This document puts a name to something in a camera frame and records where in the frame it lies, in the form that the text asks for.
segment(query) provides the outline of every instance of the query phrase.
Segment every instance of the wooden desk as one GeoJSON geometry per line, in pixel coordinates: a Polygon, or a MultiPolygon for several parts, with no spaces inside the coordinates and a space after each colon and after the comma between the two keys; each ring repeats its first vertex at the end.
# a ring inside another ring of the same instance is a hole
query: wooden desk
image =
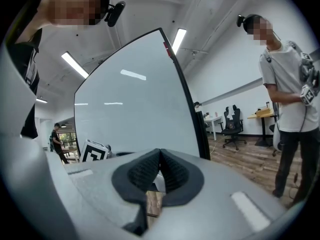
{"type": "Polygon", "coordinates": [[[75,161],[78,163],[78,159],[77,159],[78,149],[77,149],[76,147],[71,147],[70,149],[65,148],[65,147],[62,147],[61,149],[62,149],[62,152],[63,152],[64,155],[67,154],[67,155],[66,155],[66,158],[67,158],[67,159],[68,159],[68,155],[70,156],[69,153],[70,153],[70,152],[73,153],[74,159],[75,159],[75,161]]]}
{"type": "Polygon", "coordinates": [[[257,116],[254,113],[254,114],[252,114],[252,115],[250,115],[248,117],[248,119],[261,118],[261,122],[262,122],[262,138],[259,138],[257,140],[257,142],[255,143],[255,146],[259,146],[259,147],[271,147],[272,146],[272,141],[270,141],[266,137],[266,122],[265,122],[265,118],[270,118],[270,117],[273,117],[274,115],[275,115],[274,110],[270,109],[270,113],[263,114],[263,115],[260,115],[260,116],[257,116]]]}

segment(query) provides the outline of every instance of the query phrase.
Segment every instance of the whiteboard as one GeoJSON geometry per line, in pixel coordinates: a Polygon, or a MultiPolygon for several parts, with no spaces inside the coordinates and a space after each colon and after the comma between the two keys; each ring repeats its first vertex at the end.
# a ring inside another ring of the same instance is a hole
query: whiteboard
{"type": "Polygon", "coordinates": [[[90,139],[113,152],[159,148],[199,157],[192,100],[165,39],[162,29],[139,37],[79,87],[74,119],[80,149],[90,139]]]}

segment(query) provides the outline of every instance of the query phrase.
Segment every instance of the black pants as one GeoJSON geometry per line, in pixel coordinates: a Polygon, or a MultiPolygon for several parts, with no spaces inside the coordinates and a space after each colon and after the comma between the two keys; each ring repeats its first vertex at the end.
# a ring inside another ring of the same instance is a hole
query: black pants
{"type": "Polygon", "coordinates": [[[294,159],[299,142],[302,158],[301,183],[293,200],[294,204],[306,198],[316,175],[320,151],[319,128],[307,132],[281,131],[281,144],[283,146],[279,169],[275,177],[274,191],[274,194],[277,197],[281,197],[284,193],[291,163],[294,159]]]}
{"type": "Polygon", "coordinates": [[[54,150],[65,164],[69,164],[69,161],[66,159],[64,153],[62,152],[61,147],[54,147],[54,150]]]}

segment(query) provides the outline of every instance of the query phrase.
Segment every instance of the window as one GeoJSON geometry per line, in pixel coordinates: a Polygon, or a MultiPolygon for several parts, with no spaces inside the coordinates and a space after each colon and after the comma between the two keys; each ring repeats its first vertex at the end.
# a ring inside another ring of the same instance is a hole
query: window
{"type": "Polygon", "coordinates": [[[63,141],[63,146],[76,146],[76,133],[75,132],[66,132],[58,133],[60,141],[63,141]]]}

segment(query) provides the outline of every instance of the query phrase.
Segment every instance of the ceiling light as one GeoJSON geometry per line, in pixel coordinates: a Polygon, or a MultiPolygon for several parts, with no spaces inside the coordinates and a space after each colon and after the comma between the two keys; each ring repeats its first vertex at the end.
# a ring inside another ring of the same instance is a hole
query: ceiling light
{"type": "Polygon", "coordinates": [[[61,55],[61,57],[71,66],[74,68],[75,71],[77,71],[81,76],[84,78],[87,78],[89,74],[78,64],[78,62],[75,61],[74,58],[71,57],[69,52],[65,52],[61,55]]]}
{"type": "Polygon", "coordinates": [[[187,33],[187,31],[185,29],[178,28],[178,32],[176,33],[176,36],[175,36],[175,39],[173,42],[173,46],[172,46],[174,54],[177,54],[179,47],[180,47],[186,33],[187,33]]]}
{"type": "Polygon", "coordinates": [[[48,103],[48,101],[44,100],[44,99],[40,99],[40,98],[37,98],[36,99],[37,102],[42,102],[42,103],[48,103]]]}
{"type": "Polygon", "coordinates": [[[144,75],[133,73],[131,71],[127,71],[124,69],[121,70],[120,74],[129,76],[129,77],[133,77],[133,78],[139,78],[141,80],[147,80],[147,78],[144,75]]]}
{"type": "Polygon", "coordinates": [[[104,105],[123,105],[122,102],[104,103],[104,105]]]}

